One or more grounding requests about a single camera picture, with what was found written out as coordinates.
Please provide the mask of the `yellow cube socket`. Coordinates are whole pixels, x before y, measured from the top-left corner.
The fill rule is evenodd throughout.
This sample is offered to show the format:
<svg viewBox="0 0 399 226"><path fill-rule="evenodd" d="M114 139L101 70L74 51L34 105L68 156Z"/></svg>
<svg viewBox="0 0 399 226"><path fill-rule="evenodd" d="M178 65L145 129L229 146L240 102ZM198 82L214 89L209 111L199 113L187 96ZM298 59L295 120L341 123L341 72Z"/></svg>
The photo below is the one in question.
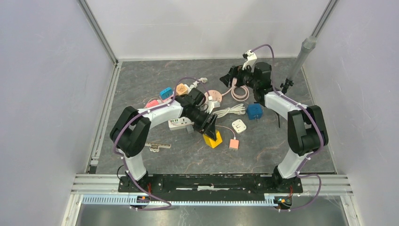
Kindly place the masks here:
<svg viewBox="0 0 399 226"><path fill-rule="evenodd" d="M218 131L218 130L216 130L216 140L213 140L211 137L209 137L205 134L203 135L203 139L204 139L206 145L208 145L211 148L216 148L223 142L220 131Z"/></svg>

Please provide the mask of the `small pink charger plug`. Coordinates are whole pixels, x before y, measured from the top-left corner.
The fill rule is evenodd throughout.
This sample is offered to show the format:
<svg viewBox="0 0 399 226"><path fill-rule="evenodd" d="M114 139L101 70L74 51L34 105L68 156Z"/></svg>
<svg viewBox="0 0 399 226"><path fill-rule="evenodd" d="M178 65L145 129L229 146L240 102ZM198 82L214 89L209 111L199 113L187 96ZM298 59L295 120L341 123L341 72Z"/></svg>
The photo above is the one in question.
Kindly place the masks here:
<svg viewBox="0 0 399 226"><path fill-rule="evenodd" d="M229 149L231 150L238 150L239 149L239 140L237 139L231 139L229 142Z"/></svg>

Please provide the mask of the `white square plug adapter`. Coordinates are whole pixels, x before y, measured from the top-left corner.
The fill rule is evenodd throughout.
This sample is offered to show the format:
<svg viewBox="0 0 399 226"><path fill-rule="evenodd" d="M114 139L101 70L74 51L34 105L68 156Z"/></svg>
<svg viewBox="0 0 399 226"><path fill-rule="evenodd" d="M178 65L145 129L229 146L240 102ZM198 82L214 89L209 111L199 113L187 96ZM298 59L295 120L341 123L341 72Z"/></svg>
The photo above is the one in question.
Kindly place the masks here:
<svg viewBox="0 0 399 226"><path fill-rule="evenodd" d="M247 126L241 119L237 119L231 123L233 129L238 133L242 133L247 129Z"/></svg>

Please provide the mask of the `blue cube socket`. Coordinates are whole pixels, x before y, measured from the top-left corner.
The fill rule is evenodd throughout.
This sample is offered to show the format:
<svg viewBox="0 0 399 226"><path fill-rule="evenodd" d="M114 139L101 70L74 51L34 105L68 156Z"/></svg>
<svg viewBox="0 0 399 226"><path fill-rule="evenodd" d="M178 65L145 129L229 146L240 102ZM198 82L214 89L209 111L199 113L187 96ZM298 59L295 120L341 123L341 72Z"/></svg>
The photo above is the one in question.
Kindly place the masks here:
<svg viewBox="0 0 399 226"><path fill-rule="evenodd" d="M249 120L258 120L263 116L263 109L259 103L248 105L246 112Z"/></svg>

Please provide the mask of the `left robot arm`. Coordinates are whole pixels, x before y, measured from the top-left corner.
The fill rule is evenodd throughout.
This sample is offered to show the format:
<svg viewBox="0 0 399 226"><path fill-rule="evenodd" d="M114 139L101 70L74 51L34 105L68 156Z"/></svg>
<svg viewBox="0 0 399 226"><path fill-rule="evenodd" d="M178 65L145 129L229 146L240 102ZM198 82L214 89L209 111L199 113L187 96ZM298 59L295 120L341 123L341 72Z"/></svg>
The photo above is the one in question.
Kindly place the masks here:
<svg viewBox="0 0 399 226"><path fill-rule="evenodd" d="M216 140L217 115L201 109L205 95L198 89L188 94L173 96L171 100L150 108L126 107L110 132L112 150L121 156L130 179L130 186L137 192L148 186L147 169L142 159L149 131L169 120L181 117L193 122L193 129Z"/></svg>

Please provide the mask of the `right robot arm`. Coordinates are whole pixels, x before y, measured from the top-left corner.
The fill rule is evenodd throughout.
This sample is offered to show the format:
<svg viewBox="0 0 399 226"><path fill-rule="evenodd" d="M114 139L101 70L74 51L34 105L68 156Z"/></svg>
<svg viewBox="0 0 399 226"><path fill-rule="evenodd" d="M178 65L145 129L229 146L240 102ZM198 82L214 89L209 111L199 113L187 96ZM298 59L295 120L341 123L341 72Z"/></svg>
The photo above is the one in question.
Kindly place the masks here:
<svg viewBox="0 0 399 226"><path fill-rule="evenodd" d="M272 66L266 62L256 63L253 67L232 66L220 81L227 87L251 88L256 103L287 121L289 150L283 161L275 167L271 180L275 191L286 191L298 178L304 163L328 143L321 108L317 105L302 105L275 88L272 84Z"/></svg>

